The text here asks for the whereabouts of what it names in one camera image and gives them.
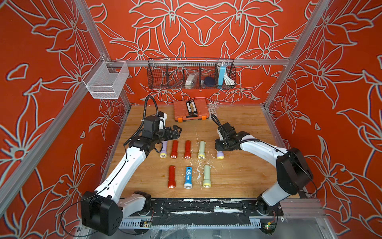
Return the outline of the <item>purple flashlight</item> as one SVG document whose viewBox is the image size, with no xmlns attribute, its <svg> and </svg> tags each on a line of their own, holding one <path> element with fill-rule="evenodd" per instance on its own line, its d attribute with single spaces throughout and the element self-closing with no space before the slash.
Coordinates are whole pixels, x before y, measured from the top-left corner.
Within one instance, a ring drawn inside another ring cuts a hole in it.
<svg viewBox="0 0 382 239">
<path fill-rule="evenodd" d="M 167 141 L 163 141 L 162 144 L 163 144 L 163 146 L 162 146 L 162 149 L 161 149 L 161 152 L 160 152 L 160 158 L 166 158 L 167 157 L 168 142 Z"/>
<path fill-rule="evenodd" d="M 218 151 L 216 154 L 217 159 L 224 159 L 224 153 L 222 151 Z"/>
</svg>

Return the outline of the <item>green flashlight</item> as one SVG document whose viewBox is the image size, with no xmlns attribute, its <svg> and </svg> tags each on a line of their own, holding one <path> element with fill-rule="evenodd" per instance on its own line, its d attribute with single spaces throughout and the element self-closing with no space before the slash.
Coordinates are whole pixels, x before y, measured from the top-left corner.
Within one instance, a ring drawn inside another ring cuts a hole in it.
<svg viewBox="0 0 382 239">
<path fill-rule="evenodd" d="M 204 179 L 203 179 L 203 187 L 210 188 L 211 187 L 211 179 L 210 179 L 210 165 L 204 166 Z"/>
<path fill-rule="evenodd" d="M 199 144 L 198 159 L 206 158 L 205 147 L 206 147 L 206 142 L 201 140 Z"/>
</svg>

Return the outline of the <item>red flashlight front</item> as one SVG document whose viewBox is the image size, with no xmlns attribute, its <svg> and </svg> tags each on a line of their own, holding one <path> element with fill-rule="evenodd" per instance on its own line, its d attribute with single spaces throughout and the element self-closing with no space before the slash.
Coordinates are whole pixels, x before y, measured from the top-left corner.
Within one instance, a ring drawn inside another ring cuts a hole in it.
<svg viewBox="0 0 382 239">
<path fill-rule="evenodd" d="M 168 188 L 170 189 L 176 187 L 175 168 L 176 167 L 174 165 L 169 166 Z"/>
</svg>

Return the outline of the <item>blue flashlight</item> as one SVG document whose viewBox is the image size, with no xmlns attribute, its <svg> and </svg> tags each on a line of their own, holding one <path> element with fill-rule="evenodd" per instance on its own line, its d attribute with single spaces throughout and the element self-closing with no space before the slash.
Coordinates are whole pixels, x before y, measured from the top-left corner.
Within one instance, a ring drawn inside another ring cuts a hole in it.
<svg viewBox="0 0 382 239">
<path fill-rule="evenodd" d="M 185 189 L 192 189 L 193 184 L 192 184 L 192 174 L 193 174 L 193 169 L 192 167 L 186 167 L 186 174 L 185 174 L 185 183 L 184 183 L 184 188 Z"/>
</svg>

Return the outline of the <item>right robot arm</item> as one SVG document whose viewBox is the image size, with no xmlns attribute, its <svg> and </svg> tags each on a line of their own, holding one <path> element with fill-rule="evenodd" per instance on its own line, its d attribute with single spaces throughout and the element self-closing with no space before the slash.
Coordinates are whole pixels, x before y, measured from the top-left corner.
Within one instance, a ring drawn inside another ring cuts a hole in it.
<svg viewBox="0 0 382 239">
<path fill-rule="evenodd" d="M 299 149 L 277 147 L 245 131 L 236 132 L 229 123 L 222 124 L 216 115 L 211 115 L 211 119 L 218 126 L 219 139 L 215 141 L 217 151 L 245 151 L 276 169 L 276 182 L 257 197 L 256 208 L 261 214 L 267 214 L 273 206 L 302 191 L 313 181 L 313 174 Z"/>
</svg>

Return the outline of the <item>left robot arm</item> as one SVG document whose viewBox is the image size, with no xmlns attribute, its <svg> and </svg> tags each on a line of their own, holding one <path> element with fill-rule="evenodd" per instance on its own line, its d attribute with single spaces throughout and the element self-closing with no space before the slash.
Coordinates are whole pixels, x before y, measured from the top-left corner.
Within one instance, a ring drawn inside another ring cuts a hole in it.
<svg viewBox="0 0 382 239">
<path fill-rule="evenodd" d="M 135 191 L 130 197 L 121 198 L 122 192 L 136 169 L 156 145 L 180 138 L 182 129 L 176 125 L 166 126 L 167 115 L 155 109 L 147 115 L 149 95 L 145 98 L 143 117 L 136 132 L 123 144 L 124 156 L 112 173 L 94 190 L 81 198 L 82 225 L 111 236 L 122 221 L 135 213 L 146 216 L 151 213 L 151 196 Z"/>
</svg>

